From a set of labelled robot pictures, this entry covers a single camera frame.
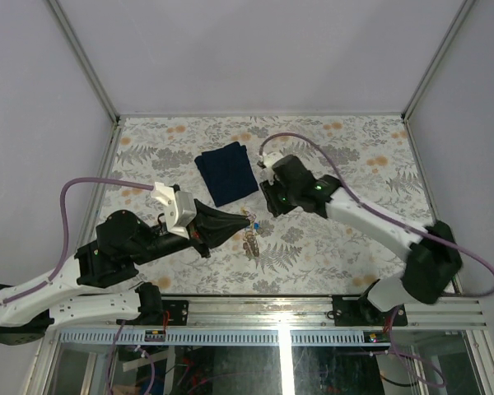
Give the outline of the keyring with tagged keys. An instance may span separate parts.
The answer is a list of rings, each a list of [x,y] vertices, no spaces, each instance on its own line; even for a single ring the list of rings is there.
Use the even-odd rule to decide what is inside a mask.
[[[246,208],[242,207],[240,209],[242,215],[246,216],[249,220],[249,224],[244,229],[243,234],[243,249],[245,251],[246,256],[251,258],[258,258],[260,255],[259,252],[259,244],[256,239],[257,230],[256,230],[256,216],[250,213]]]

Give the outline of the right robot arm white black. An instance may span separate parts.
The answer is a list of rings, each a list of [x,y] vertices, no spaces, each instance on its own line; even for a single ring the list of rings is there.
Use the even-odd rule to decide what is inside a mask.
[[[400,216],[359,200],[340,179],[317,179],[294,155],[264,154],[259,166],[269,176],[260,184],[268,211],[275,217],[296,208],[324,219],[348,225],[382,244],[404,263],[395,275],[374,281],[356,299],[333,302],[337,323],[347,326],[392,322],[391,312],[400,305],[433,305],[462,267],[454,249],[452,229],[443,221],[432,225],[405,224]]]

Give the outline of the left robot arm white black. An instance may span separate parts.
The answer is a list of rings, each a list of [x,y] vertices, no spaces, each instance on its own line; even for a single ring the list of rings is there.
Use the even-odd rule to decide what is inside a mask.
[[[0,284],[0,344],[34,342],[46,332],[86,323],[163,325],[166,313],[158,286],[144,282],[132,290],[109,288],[134,278],[138,267],[194,249],[209,258],[212,249],[249,225],[247,216],[195,203],[186,236],[163,221],[148,225],[119,210],[96,227],[96,239],[66,259],[54,279],[43,275],[20,286]]]

